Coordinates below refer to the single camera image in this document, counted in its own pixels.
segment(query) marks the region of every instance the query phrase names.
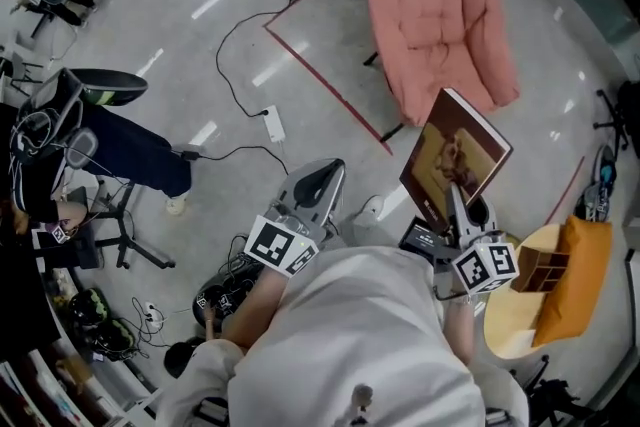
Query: white floor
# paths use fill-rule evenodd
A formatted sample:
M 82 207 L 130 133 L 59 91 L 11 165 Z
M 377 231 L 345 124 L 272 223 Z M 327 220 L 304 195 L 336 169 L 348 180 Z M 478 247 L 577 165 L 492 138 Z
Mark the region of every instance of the white floor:
M 486 196 L 496 207 L 501 228 L 524 238 L 549 220 L 566 218 L 588 183 L 597 147 L 609 136 L 591 127 L 606 118 L 594 91 L 606 88 L 609 77 L 563 23 L 555 21 L 557 6 L 546 0 L 504 2 L 521 98 L 490 116 L 514 153 Z M 290 168 L 320 157 L 343 158 L 348 177 L 339 216 L 346 215 L 372 194 L 387 195 L 398 187 L 418 131 L 402 130 L 390 141 L 390 154 L 282 44 L 335 88 L 373 131 L 386 132 L 400 118 L 380 70 L 361 64 L 374 50 L 367 1 L 301 0 L 269 25 L 276 37 L 263 28 L 271 17 L 260 17 L 238 29 L 221 53 L 221 66 L 247 110 L 278 107 L 287 138 L 282 146 L 270 145 L 262 120 L 245 118 L 233 103 L 216 72 L 214 54 L 238 20 L 285 4 L 286 0 L 103 0 L 64 64 L 133 73 L 146 68 L 149 91 L 117 112 L 174 144 L 190 141 L 213 122 L 217 129 L 203 143 L 213 156 L 239 145 L 263 144 Z M 39 43 L 45 50 L 50 37 L 49 29 Z M 60 27 L 54 53 L 64 50 L 66 37 Z M 622 155 L 618 173 L 611 219 L 614 250 L 591 326 L 582 337 L 553 344 L 549 350 L 549 374 L 568 380 L 583 401 L 606 380 L 630 343 L 626 247 L 620 225 L 638 179 L 631 150 Z M 137 238 L 171 255 L 176 268 L 158 270 L 132 256 L 129 271 L 116 269 L 114 250 L 106 252 L 104 270 L 82 273 L 83 279 L 98 285 L 112 307 L 131 320 L 137 320 L 132 296 L 154 302 L 165 313 L 189 308 L 198 287 L 226 258 L 232 236 L 250 229 L 282 178 L 278 163 L 260 152 L 198 162 L 184 216 L 167 216 L 162 195 L 150 190 L 142 191 L 132 208 Z M 383 227 L 397 240 L 416 213 L 405 200 Z M 100 234 L 106 232 L 104 226 Z M 194 324 L 188 312 L 172 315 L 162 338 L 168 344 L 184 340 L 192 335 Z M 156 343 L 163 340 L 156 337 Z M 163 349 L 145 350 L 149 359 L 135 359 L 142 372 L 157 386 L 170 382 L 162 367 Z M 490 357 L 482 344 L 479 351 Z M 538 356 L 497 363 L 526 370 Z

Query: white cube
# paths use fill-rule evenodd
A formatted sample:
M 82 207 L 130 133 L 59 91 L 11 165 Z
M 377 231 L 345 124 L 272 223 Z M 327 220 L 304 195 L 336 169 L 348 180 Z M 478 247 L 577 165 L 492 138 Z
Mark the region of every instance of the white cube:
M 473 244 L 451 262 L 469 295 L 484 294 L 506 285 L 520 274 L 513 244 Z

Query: pink armchair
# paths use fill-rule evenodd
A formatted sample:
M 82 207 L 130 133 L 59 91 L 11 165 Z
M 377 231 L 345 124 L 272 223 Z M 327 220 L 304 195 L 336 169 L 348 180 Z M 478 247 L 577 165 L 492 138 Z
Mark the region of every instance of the pink armchair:
M 393 95 L 414 125 L 453 87 L 480 112 L 519 96 L 501 0 L 369 0 Z

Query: book cover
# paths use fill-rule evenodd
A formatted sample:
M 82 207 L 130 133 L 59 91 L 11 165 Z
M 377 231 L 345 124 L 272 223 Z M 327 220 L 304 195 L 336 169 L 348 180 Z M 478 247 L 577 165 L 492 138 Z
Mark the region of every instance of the book cover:
M 467 203 L 489 185 L 511 145 L 453 89 L 438 93 L 400 181 L 439 233 L 447 228 L 445 194 L 451 182 Z

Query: white sneaker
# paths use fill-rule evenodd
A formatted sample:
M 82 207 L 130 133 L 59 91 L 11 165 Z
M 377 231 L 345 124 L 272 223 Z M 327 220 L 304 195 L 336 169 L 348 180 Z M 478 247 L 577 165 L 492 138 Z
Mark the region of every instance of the white sneaker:
M 384 198 L 382 196 L 372 196 L 358 212 L 353 223 L 359 226 L 372 226 L 378 222 L 383 208 Z
M 167 198 L 167 212 L 171 215 L 182 215 L 187 208 L 187 196 L 189 191 L 175 198 Z

